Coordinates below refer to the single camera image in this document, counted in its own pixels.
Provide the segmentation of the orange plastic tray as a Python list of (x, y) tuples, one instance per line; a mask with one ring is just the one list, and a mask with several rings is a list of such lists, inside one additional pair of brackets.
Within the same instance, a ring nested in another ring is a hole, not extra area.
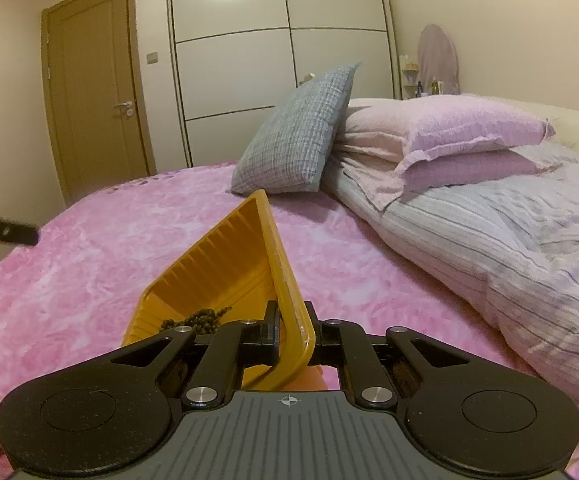
[(227, 309), (222, 323), (260, 321), (268, 303), (280, 310), (279, 362), (244, 372), (250, 390), (325, 390), (322, 368), (308, 364), (317, 334), (273, 219), (256, 191), (149, 284), (134, 309), (125, 346), (158, 333), (166, 320), (202, 309)]

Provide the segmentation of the pink floral blanket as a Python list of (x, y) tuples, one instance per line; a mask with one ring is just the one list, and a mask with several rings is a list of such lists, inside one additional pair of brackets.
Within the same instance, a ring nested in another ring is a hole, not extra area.
[[(0, 261), (0, 401), (28, 379), (113, 350), (143, 290), (233, 208), (232, 167), (166, 172), (96, 192)], [(405, 325), (529, 370), (467, 302), (324, 193), (274, 197), (303, 298), (371, 333)], [(0, 451), (0, 479), (10, 474)]]

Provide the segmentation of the lower pink pillow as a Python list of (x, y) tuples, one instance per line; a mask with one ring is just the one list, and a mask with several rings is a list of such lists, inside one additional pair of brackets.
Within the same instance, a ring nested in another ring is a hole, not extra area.
[(513, 150), (457, 154), (413, 162), (409, 167), (370, 155), (334, 154), (326, 174), (342, 174), (359, 186), (371, 205), (383, 211), (401, 198), (429, 188), (478, 184), (516, 176), (546, 174), (559, 165), (538, 162)]

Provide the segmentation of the pink pillow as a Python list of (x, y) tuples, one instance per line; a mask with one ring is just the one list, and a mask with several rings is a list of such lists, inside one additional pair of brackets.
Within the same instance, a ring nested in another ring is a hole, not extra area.
[(516, 176), (546, 174), (559, 165), (538, 162), (513, 150), (457, 154), (413, 162), (409, 167), (370, 155), (334, 154), (326, 174), (342, 174), (359, 186), (371, 205), (383, 211), (401, 198), (429, 188), (478, 184)]
[(538, 145), (554, 135), (548, 120), (480, 96), (353, 99), (334, 151), (407, 170), (446, 156)]

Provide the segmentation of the grey checked cushion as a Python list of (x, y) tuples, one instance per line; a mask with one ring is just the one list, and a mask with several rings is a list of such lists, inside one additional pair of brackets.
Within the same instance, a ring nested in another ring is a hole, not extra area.
[(236, 165), (231, 192), (317, 192), (357, 68), (347, 64), (314, 77), (279, 104)]

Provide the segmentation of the brown wooden door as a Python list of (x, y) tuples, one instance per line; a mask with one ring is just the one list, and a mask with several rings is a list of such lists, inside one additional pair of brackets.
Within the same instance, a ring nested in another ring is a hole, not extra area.
[(41, 13), (44, 107), (66, 204), (155, 174), (136, 0), (64, 0)]

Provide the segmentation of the striped duvet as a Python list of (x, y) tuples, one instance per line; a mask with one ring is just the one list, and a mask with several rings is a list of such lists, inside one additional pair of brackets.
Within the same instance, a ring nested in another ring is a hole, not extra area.
[(524, 154), (551, 170), (431, 188), (384, 210), (338, 162), (323, 183), (579, 406), (579, 154), (549, 142)]

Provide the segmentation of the upper pink pillow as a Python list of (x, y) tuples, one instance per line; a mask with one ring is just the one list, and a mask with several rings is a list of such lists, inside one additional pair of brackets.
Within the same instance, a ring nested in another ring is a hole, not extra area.
[(554, 135), (548, 120), (480, 96), (353, 99), (334, 151), (407, 170), (446, 156), (538, 145)]

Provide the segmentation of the bottles on shelf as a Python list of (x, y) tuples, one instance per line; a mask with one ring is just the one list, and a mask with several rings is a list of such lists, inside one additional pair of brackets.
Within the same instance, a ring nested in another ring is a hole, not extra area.
[(399, 63), (402, 99), (450, 93), (447, 79), (443, 76), (439, 56), (427, 55), (423, 64), (419, 64), (416, 60), (409, 58), (408, 54), (404, 54), (399, 58)]

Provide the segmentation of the mauve covered chair back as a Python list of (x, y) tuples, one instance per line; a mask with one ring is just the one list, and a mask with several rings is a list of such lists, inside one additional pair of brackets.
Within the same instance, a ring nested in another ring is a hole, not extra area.
[(417, 44), (419, 80), (431, 94), (434, 81), (442, 83), (442, 94), (460, 94), (457, 49), (446, 32), (436, 24), (426, 25)]

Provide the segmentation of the white sliding wardrobe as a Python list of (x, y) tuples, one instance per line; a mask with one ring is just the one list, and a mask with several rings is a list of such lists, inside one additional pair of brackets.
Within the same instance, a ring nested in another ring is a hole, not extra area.
[(355, 98), (401, 96), (389, 0), (168, 0), (191, 166), (239, 159), (309, 73), (358, 64)]

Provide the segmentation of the light switch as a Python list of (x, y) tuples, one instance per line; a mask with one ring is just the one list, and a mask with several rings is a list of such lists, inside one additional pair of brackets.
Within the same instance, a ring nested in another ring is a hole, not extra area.
[(150, 52), (146, 55), (146, 63), (155, 64), (157, 62), (158, 62), (158, 53), (157, 52)]

